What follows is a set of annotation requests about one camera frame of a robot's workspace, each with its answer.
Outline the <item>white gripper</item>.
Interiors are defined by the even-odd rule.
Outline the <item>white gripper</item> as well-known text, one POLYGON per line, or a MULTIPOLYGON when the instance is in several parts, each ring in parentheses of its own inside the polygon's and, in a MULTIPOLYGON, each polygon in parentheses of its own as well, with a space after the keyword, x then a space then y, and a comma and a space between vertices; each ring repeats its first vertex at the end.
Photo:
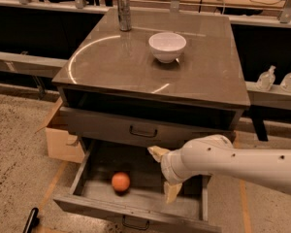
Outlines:
POLYGON ((182 183, 193 176, 192 170, 188 168, 192 150, 170 151, 158 146, 148 147, 147 150, 155 161, 161 162, 162 174, 169 182, 164 182, 165 202, 173 203, 178 197, 182 183))

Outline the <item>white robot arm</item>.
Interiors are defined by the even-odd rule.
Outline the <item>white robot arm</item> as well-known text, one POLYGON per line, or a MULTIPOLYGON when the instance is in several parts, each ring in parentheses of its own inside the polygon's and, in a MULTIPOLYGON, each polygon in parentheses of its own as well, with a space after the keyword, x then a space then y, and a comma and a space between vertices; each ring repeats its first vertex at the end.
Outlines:
POLYGON ((147 150, 161 166, 168 203, 198 175, 230 176, 291 195, 291 150, 239 150, 218 134, 190 140, 177 150, 147 150))

